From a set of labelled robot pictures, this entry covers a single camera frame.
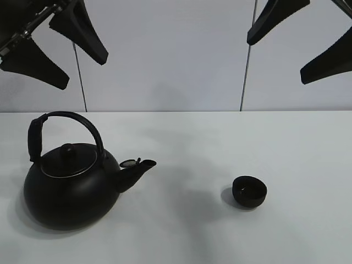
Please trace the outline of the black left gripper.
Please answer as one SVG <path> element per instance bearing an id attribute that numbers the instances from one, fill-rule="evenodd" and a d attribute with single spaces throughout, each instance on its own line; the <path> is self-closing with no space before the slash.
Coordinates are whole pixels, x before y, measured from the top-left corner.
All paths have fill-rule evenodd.
<path id="1" fill-rule="evenodd" d="M 98 64 L 107 62 L 108 51 L 84 1 L 1 1 L 1 69 L 64 90 L 69 76 L 32 39 L 33 31 L 52 14 L 52 30 L 73 41 Z"/>

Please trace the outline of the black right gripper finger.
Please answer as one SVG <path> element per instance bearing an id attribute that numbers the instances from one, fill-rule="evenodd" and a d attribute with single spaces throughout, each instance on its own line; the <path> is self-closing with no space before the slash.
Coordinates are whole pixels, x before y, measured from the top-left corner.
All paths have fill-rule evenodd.
<path id="1" fill-rule="evenodd" d="M 255 45 L 283 20 L 308 6 L 309 0 L 269 0 L 247 32 L 247 43 Z"/>
<path id="2" fill-rule="evenodd" d="M 301 82 L 309 84 L 351 71 L 351 28 L 331 47 L 300 70 Z"/>

